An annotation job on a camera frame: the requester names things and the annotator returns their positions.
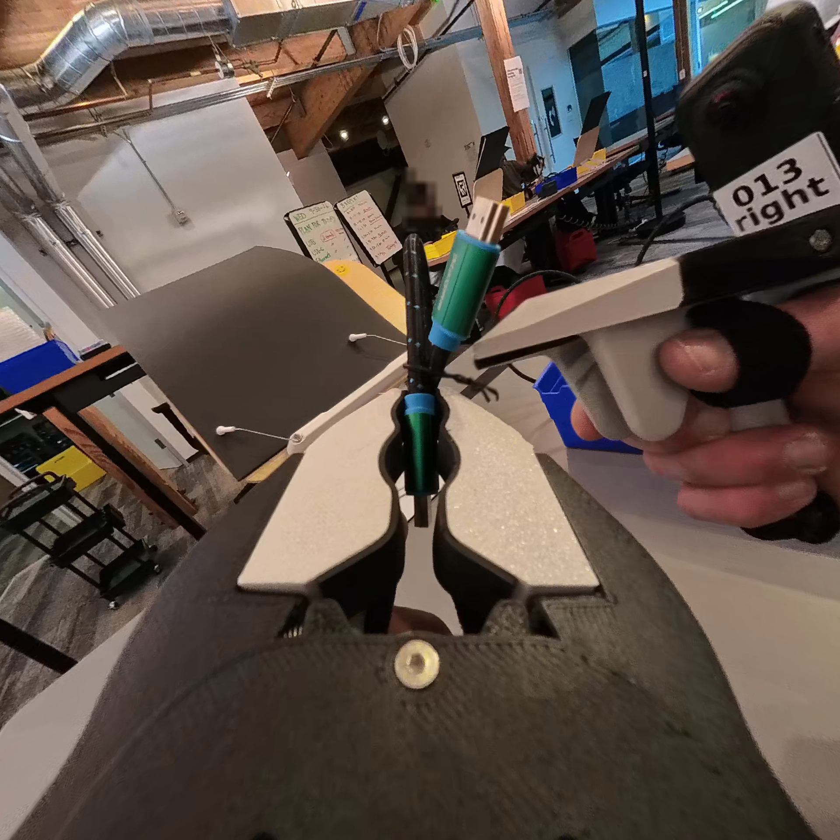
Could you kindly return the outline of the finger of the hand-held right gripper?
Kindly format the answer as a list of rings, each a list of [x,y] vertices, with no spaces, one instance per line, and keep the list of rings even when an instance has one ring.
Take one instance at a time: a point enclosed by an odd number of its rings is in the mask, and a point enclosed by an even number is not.
[[[791,282],[791,267],[771,256],[681,256],[626,269],[522,303],[475,346],[480,368],[551,356],[601,436],[660,442],[686,418],[689,392],[658,362],[659,347],[710,322],[724,333],[755,333],[782,351],[758,362],[742,352],[737,384],[703,398],[734,411],[736,430],[783,426],[791,419],[791,328],[772,306],[745,300]]]

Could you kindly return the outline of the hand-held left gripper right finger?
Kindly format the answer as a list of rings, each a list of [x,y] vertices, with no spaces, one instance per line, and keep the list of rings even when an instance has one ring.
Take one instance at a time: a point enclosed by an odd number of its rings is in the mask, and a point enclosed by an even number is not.
[[[437,504],[442,537],[515,596],[594,593],[600,582],[530,443],[460,394],[444,402],[455,463]]]

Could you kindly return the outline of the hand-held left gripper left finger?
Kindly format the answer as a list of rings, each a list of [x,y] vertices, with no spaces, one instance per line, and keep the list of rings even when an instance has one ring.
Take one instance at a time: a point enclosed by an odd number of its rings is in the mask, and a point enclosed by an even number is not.
[[[381,394],[323,432],[259,536],[237,585],[246,592],[315,595],[381,543],[401,516],[385,453],[400,394]]]

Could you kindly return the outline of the person's right hand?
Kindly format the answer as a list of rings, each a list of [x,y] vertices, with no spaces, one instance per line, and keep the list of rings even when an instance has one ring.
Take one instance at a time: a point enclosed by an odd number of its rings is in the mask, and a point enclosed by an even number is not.
[[[679,431],[626,439],[656,475],[679,484],[687,515],[742,529],[777,522],[839,489],[839,292],[824,287],[781,304],[812,342],[811,366],[788,399],[791,424],[734,431],[730,413],[691,397]]]

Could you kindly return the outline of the blue plastic bin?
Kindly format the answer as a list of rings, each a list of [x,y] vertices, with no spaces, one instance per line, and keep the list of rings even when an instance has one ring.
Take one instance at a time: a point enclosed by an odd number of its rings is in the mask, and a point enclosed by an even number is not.
[[[48,340],[1,363],[1,388],[14,395],[67,371],[80,362],[64,342]]]
[[[642,454],[641,450],[621,440],[599,438],[589,441],[583,439],[574,431],[571,410],[575,397],[554,362],[550,361],[545,366],[540,376],[533,383],[532,388],[539,394],[543,406],[560,434],[564,447],[623,455]]]

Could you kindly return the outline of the white laptop stand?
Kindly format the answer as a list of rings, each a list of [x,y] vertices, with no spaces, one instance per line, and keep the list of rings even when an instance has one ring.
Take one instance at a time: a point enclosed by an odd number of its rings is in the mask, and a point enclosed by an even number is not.
[[[353,332],[344,338],[341,332],[328,332],[318,339],[309,339],[305,348],[306,360],[312,367],[314,395],[301,395],[297,401],[305,406],[320,406],[336,394],[342,396],[341,400],[289,437],[224,425],[216,427],[215,435],[222,438],[240,433],[271,438],[286,444],[290,455],[301,455],[332,428],[343,425],[348,417],[362,416],[367,411],[399,416],[406,353],[410,349],[405,335]]]

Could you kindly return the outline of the black floor lamp pole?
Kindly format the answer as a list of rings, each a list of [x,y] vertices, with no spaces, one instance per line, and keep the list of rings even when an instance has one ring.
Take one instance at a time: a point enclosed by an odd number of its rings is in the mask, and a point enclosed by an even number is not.
[[[651,74],[648,59],[648,33],[646,16],[644,11],[644,2],[635,1],[635,30],[637,36],[637,46],[640,61],[640,69],[642,73],[643,96],[644,96],[644,116],[646,124],[646,140],[647,147],[645,151],[645,162],[647,172],[647,193],[654,209],[654,217],[656,222],[659,222],[664,217],[662,207],[662,196],[660,192],[659,174],[658,174],[658,155],[657,155],[657,139],[655,114],[653,104],[653,92],[651,84]]]

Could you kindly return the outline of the wooden desk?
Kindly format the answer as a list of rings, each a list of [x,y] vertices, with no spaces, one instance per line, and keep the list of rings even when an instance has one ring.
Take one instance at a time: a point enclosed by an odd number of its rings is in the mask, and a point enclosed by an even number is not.
[[[612,230],[618,226],[615,189],[613,183],[618,177],[626,177],[630,166],[627,161],[640,158],[645,161],[645,155],[651,141],[646,132],[637,132],[629,140],[615,143],[613,146],[595,153],[593,164],[578,167],[573,182],[562,182],[561,188],[546,197],[534,197],[525,202],[522,209],[509,216],[500,247],[508,247],[512,242],[523,238],[526,231],[541,225],[554,214],[554,208],[569,195],[587,197],[591,193],[600,198],[596,205],[602,207],[594,213],[595,221],[592,225],[596,229]]]

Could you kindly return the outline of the wooden board with black surface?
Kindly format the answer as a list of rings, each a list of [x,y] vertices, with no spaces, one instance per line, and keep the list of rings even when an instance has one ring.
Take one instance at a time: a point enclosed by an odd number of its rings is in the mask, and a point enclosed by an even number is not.
[[[378,375],[403,373],[403,295],[354,261],[253,247],[102,320],[237,480]]]

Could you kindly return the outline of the black metal cart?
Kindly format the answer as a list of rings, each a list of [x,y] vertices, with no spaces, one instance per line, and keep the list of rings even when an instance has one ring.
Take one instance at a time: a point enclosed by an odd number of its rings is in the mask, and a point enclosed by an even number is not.
[[[95,589],[110,610],[163,572],[158,549],[125,528],[110,504],[96,507],[68,476],[48,471],[16,488],[2,504],[2,530],[40,550],[59,570]]]

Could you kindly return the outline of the whiteboard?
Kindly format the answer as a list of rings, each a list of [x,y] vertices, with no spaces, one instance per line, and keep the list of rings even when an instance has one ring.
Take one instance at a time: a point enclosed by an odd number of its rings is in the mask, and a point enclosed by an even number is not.
[[[329,201],[291,210],[283,217],[301,252],[313,261],[353,261],[361,259],[345,230],[338,212]]]
[[[382,267],[403,252],[401,240],[367,190],[336,202],[334,208],[373,266]]]

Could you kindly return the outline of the wooden table with black legs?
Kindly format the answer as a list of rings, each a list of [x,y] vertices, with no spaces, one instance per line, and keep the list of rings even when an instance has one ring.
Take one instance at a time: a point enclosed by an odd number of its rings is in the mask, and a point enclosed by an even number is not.
[[[1,412],[20,409],[46,417],[165,526],[199,540],[206,531],[195,520],[196,504],[95,408],[142,376],[131,353],[115,346],[2,400]]]

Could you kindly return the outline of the silver ventilation ducts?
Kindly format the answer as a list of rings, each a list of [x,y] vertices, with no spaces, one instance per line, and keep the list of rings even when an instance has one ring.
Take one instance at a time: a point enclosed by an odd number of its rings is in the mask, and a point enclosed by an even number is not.
[[[2,171],[2,203],[36,242],[100,307],[140,295],[72,206],[25,120],[63,107],[87,90],[114,60],[132,49],[193,39],[229,39],[234,28],[224,2],[94,2],[85,6],[35,60],[2,69],[2,146],[37,198],[110,281],[114,297],[42,218],[33,198]]]

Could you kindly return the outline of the wooden support post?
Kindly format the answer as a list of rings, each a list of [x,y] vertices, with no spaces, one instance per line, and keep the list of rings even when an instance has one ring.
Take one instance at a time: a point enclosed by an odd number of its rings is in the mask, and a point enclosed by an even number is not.
[[[526,162],[537,153],[537,145],[524,65],[513,48],[507,11],[502,1],[476,1],[475,6],[512,150],[518,161]]]

